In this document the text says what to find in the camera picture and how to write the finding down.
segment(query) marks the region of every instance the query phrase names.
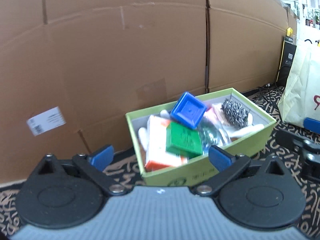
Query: yellow label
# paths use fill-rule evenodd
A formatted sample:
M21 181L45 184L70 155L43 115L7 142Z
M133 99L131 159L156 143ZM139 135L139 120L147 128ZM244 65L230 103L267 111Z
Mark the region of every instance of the yellow label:
M287 36L291 37L292 38L292 34L293 34L293 29L291 27L289 27L287 29Z

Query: floor mat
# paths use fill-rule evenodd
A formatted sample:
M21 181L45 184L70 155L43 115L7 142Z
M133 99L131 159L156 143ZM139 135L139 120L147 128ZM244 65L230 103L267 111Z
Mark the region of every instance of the floor mat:
M275 132L278 129L286 129L296 134L306 136L315 143L320 143L320 136L302 128L282 123L278 109L272 106L270 101L272 101L273 104L276 104L280 100L283 90L284 88L278 88L266 93L265 96L268 101L260 95L252 99L259 107L277 119L277 126L273 130L265 148L258 153L255 159L265 159L268 155L277 155L284 162L284 165L291 171L292 176L300 185L307 200L307 205L300 222L298 223L298 228L307 235L316 237L320 234L320 198L318 197L320 184L311 183L300 177L301 162L299 156L279 146L275 141ZM114 161L104 172L113 177L116 182L127 188L144 184L139 174L139 168L133 149L115 155ZM0 229L6 236L11 236L21 226L14 202L20 187L21 185L15 185L0 190Z

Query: white bag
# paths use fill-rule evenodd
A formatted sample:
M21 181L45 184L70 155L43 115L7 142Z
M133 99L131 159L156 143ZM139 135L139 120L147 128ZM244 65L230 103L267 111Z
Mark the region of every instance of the white bag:
M282 121L303 127L305 118L320 121L320 47L297 41L284 93L278 103Z

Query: gray gripper base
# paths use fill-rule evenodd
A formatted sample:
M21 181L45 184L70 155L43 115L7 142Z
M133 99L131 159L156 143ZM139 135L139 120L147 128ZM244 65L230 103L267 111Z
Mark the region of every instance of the gray gripper base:
M24 226L12 240L307 240L295 227L263 232L227 219L211 198L187 187L135 187L112 197L80 226L48 230Z

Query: blue lid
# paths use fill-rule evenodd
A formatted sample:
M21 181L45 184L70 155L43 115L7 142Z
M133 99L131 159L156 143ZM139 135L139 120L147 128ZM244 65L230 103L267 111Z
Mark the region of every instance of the blue lid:
M171 111L170 116L184 126L195 129L207 106L189 92L184 92Z

